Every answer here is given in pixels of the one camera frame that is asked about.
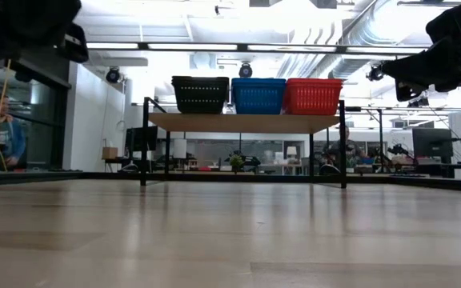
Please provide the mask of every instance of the plastic storage basket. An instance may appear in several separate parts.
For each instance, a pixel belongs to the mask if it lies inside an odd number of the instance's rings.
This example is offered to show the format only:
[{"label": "plastic storage basket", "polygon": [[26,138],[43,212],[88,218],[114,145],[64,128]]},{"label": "plastic storage basket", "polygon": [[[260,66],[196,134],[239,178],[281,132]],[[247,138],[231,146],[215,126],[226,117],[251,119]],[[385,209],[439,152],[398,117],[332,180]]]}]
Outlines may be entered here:
[{"label": "plastic storage basket", "polygon": [[185,114],[221,114],[229,97],[229,78],[174,76],[177,108]]},{"label": "plastic storage basket", "polygon": [[280,114],[286,79],[234,78],[232,98],[237,114]]},{"label": "plastic storage basket", "polygon": [[289,79],[284,110],[297,115],[334,115],[342,88],[340,79]]}]

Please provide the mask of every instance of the wooden tabletop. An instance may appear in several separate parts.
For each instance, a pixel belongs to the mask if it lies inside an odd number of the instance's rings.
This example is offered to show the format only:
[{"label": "wooden tabletop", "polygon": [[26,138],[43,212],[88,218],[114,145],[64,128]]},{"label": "wooden tabletop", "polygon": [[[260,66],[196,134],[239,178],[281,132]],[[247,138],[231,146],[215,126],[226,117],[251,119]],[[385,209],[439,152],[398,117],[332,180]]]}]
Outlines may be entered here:
[{"label": "wooden tabletop", "polygon": [[149,121],[170,132],[313,134],[339,123],[339,117],[151,113]]}]

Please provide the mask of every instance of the security camera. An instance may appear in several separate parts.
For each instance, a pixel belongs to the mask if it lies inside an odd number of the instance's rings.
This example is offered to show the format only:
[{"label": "security camera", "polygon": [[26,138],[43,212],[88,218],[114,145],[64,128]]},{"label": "security camera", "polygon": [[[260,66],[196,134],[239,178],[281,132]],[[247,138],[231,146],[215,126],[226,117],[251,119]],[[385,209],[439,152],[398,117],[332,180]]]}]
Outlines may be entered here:
[{"label": "security camera", "polygon": [[117,84],[124,80],[124,76],[120,74],[119,67],[111,67],[110,71],[108,71],[108,74],[106,74],[106,80],[109,83]]},{"label": "security camera", "polygon": [[243,63],[241,65],[241,69],[239,69],[239,77],[240,78],[250,78],[252,77],[252,67],[250,66],[250,63]]}]

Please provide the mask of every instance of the ceiling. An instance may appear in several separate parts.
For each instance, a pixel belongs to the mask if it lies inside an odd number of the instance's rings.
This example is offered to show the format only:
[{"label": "ceiling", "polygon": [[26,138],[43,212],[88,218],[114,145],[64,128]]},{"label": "ceiling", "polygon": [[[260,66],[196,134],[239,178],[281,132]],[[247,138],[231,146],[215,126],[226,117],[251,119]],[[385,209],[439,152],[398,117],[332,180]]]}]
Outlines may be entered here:
[{"label": "ceiling", "polygon": [[[251,0],[82,0],[83,8],[75,21],[85,29],[88,42],[335,44],[343,35],[343,27],[352,23],[371,0],[338,2],[338,9],[324,10],[316,8],[311,0],[282,0],[263,8],[251,7]],[[363,25],[363,29],[369,29],[368,33],[381,34],[394,45],[429,46],[431,40],[425,33],[425,24],[443,8],[409,9],[396,3],[377,0],[374,9],[390,5],[384,9],[388,13],[365,13],[354,23],[354,28]],[[412,19],[409,22],[405,18],[408,14]],[[87,65],[101,73],[108,66],[122,66],[124,73],[130,69],[126,66],[133,66],[130,75],[154,76],[156,87],[160,87],[165,86],[172,75],[233,78],[238,75],[241,62],[251,63],[254,77],[317,77],[315,71],[324,63],[323,59],[324,55],[208,52],[194,56],[191,52],[112,50],[91,51]],[[368,82],[365,75],[370,60],[358,63],[347,75],[343,89],[347,102],[360,106],[396,105],[394,81],[386,78],[381,82]]]}]

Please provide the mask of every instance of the black monitor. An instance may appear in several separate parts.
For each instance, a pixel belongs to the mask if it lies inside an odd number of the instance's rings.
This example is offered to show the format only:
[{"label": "black monitor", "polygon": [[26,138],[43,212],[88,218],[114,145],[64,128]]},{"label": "black monitor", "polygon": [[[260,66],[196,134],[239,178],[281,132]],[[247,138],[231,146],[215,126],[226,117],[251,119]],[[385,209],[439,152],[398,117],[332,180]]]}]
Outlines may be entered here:
[{"label": "black monitor", "polygon": [[[126,147],[133,152],[143,151],[142,149],[142,130],[143,128],[131,128],[126,132]],[[145,151],[156,150],[158,139],[158,127],[147,127],[147,149]]]},{"label": "black monitor", "polygon": [[415,128],[412,137],[416,157],[453,157],[451,131],[448,129]]}]

